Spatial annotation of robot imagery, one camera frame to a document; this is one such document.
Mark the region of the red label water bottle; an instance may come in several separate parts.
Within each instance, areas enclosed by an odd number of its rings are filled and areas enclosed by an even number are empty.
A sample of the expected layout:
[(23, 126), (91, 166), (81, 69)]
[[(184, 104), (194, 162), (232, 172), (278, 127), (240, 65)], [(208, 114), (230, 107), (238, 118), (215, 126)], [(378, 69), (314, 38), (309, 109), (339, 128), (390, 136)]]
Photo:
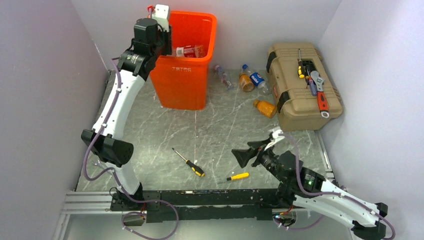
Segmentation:
[(207, 50), (203, 45), (179, 46), (172, 50), (173, 57), (183, 58), (203, 58), (207, 55)]

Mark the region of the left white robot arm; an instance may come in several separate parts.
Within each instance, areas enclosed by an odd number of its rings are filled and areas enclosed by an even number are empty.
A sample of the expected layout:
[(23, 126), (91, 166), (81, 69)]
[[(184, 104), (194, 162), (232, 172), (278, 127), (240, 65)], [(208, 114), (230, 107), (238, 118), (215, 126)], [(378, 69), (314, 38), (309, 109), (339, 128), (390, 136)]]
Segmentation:
[(172, 28), (164, 17), (140, 18), (130, 47), (116, 57), (115, 81), (98, 120), (81, 133), (87, 145), (82, 172), (88, 181), (112, 174), (124, 204), (131, 210), (144, 203), (143, 186), (131, 164), (134, 145), (123, 140), (129, 112), (160, 56), (172, 53)]

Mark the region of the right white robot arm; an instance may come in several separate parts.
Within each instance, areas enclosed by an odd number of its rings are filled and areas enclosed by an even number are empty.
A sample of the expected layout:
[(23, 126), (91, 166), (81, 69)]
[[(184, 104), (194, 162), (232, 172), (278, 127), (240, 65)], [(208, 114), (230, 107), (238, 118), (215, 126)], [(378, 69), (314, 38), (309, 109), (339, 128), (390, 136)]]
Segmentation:
[(323, 175), (303, 166), (289, 150), (274, 153), (270, 139), (248, 142), (248, 149), (232, 149), (241, 168), (263, 166), (278, 182), (276, 203), (282, 207), (301, 207), (337, 220), (363, 240), (383, 240), (387, 225), (383, 218), (388, 206), (382, 202), (361, 200), (326, 179)]

